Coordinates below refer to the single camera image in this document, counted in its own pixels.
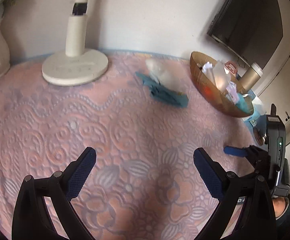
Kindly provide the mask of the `person's right hand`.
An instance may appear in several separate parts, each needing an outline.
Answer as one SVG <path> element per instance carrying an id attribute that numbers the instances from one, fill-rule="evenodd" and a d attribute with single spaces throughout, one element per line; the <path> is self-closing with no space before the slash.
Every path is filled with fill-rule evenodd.
<path id="1" fill-rule="evenodd" d="M 290 199 L 288 197 L 275 197 L 272 199 L 272 202 L 276 219 L 283 216 L 290 206 Z"/>

